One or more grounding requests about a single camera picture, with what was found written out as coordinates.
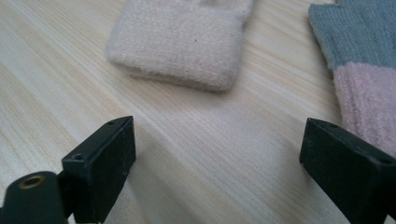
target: knit fabric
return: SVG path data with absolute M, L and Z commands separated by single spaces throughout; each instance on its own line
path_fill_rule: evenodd
M 226 91 L 236 75 L 253 0 L 129 0 L 106 48 L 135 77 Z
M 344 126 L 396 157 L 396 1 L 312 5 L 309 18 L 333 71 Z

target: wood grain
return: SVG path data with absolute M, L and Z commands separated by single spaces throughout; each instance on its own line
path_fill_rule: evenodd
M 298 162 L 308 117 L 340 123 L 312 2 L 331 1 L 256 1 L 240 75 L 215 94 L 106 62 L 124 0 L 0 1 L 0 192 L 60 172 L 103 123 L 133 115 L 137 161 L 106 223 L 346 223 Z

